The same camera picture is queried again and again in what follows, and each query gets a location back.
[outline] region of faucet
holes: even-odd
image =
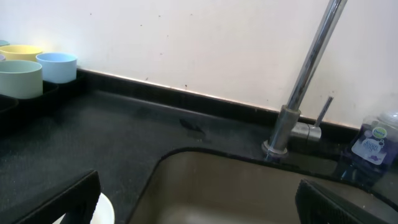
[[[291,136],[305,138],[310,141],[318,141],[321,138],[322,131],[319,124],[329,108],[333,97],[329,96],[314,125],[298,122],[301,114],[299,107],[346,3],[347,0],[329,1],[289,101],[280,109],[270,138],[262,143],[262,150],[267,155],[272,157],[286,156],[286,145]]]

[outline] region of stainless steel sink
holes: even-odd
[[[300,223],[295,194],[314,180],[388,223],[398,214],[354,187],[236,159],[181,152],[154,171],[129,223]]]

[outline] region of yellow cup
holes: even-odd
[[[41,53],[42,49],[30,45],[7,45],[0,47],[0,54],[6,56],[6,60],[30,60],[36,62],[36,55]]]

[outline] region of soap bottle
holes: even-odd
[[[398,153],[398,112],[366,117],[345,153],[364,174],[381,177]]]

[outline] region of white wall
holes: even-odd
[[[0,0],[0,39],[81,68],[279,110],[328,0]],[[348,0],[302,114],[358,127],[398,107],[397,0]]]

